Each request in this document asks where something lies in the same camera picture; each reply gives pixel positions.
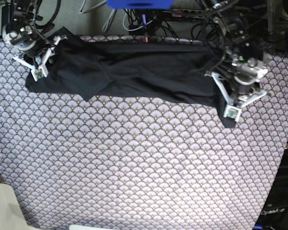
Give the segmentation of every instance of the scale pattern fabric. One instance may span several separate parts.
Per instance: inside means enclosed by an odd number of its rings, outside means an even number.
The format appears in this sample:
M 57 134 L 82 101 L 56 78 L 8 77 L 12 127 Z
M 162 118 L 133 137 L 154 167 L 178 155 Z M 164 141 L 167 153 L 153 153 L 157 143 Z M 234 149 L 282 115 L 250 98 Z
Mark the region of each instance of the scale pattern fabric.
M 12 61 L 17 52 L 0 42 L 0 180 L 29 225 L 252 229 L 288 138 L 288 57 L 270 62 L 263 82 L 271 99 L 225 129 L 216 109 L 198 104 L 29 93 L 27 70 Z

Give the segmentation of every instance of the power strip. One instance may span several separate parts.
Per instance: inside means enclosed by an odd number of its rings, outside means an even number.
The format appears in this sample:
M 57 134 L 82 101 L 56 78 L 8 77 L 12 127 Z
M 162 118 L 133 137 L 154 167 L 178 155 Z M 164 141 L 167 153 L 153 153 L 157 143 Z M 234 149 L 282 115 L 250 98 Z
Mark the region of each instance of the power strip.
M 204 11 L 196 11 L 196 10 L 184 10 L 184 9 L 173 9 L 176 12 L 172 12 L 172 17 L 174 18 L 204 18 Z

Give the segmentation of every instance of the blue object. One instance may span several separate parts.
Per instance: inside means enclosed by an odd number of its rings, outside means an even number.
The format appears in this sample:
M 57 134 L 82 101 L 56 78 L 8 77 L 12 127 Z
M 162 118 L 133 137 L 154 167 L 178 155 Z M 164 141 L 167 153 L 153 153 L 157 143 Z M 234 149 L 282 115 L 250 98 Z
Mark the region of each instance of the blue object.
M 114 9 L 169 9 L 174 0 L 108 0 Z
M 262 230 L 262 229 L 263 229 L 263 227 L 261 227 L 260 225 L 256 224 L 256 225 L 254 226 L 254 228 L 253 228 L 253 229 L 259 229 L 259 230 Z

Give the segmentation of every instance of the folded black garment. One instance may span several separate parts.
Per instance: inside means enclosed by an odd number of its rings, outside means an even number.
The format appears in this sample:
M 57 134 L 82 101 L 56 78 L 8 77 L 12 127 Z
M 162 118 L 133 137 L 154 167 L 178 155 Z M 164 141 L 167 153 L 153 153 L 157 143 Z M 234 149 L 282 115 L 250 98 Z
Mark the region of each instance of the folded black garment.
M 31 73 L 26 87 L 31 92 L 79 94 L 86 101 L 94 95 L 158 97 L 173 103 L 215 107 L 225 127 L 235 121 L 223 118 L 225 103 L 206 69 L 219 60 L 203 45 L 150 43 L 86 43 L 67 35 L 56 47 L 47 78 L 35 82 Z

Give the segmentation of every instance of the black cloth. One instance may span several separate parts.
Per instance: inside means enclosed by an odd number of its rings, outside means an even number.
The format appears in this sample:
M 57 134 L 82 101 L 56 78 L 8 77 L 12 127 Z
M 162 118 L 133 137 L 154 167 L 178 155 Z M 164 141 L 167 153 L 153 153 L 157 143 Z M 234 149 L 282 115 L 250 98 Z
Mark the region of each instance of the black cloth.
M 202 45 L 150 43 L 86 43 L 65 28 L 56 47 L 56 60 L 47 78 L 26 79 L 31 92 L 158 97 L 173 103 L 202 104 L 224 110 L 223 97 L 206 69 L 218 62 Z M 220 118 L 225 127 L 232 119 Z

